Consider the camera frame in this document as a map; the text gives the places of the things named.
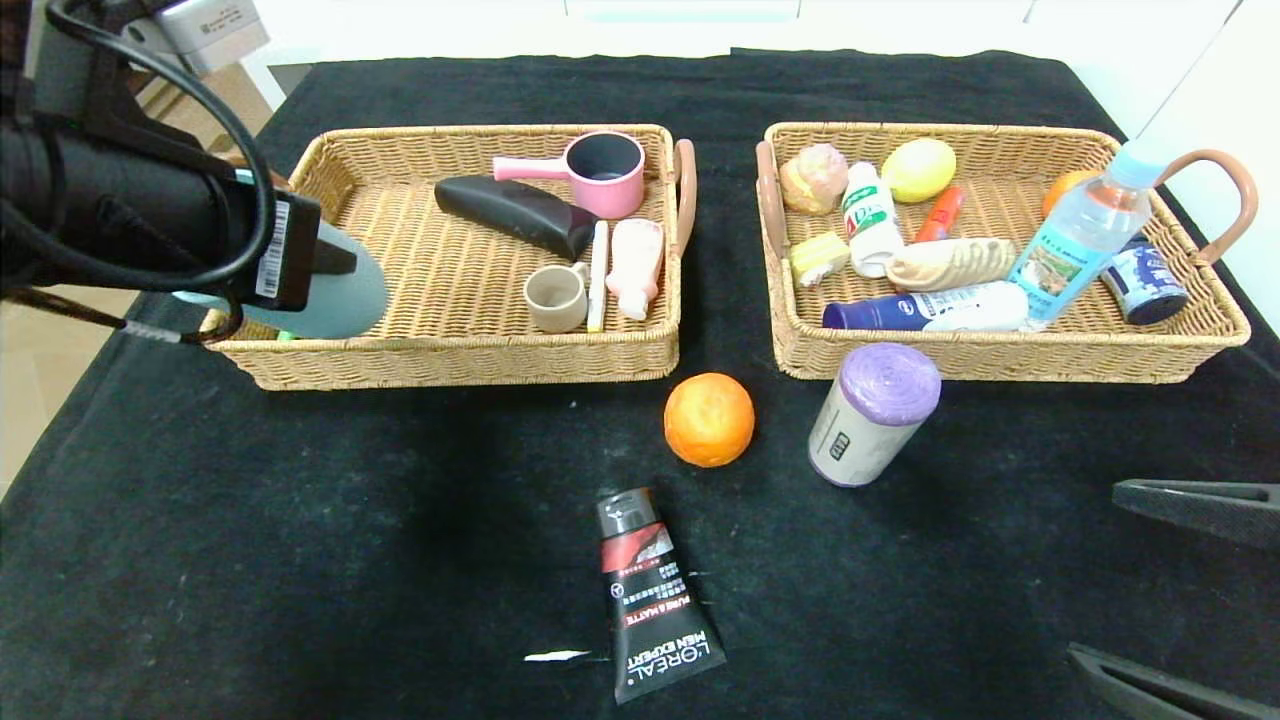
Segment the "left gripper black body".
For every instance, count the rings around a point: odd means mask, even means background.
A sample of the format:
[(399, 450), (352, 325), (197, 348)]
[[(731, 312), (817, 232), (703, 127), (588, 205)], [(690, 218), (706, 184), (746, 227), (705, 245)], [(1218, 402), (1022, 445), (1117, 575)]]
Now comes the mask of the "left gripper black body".
[(159, 288), (250, 307), (308, 306), (319, 205), (246, 158), (155, 164)]

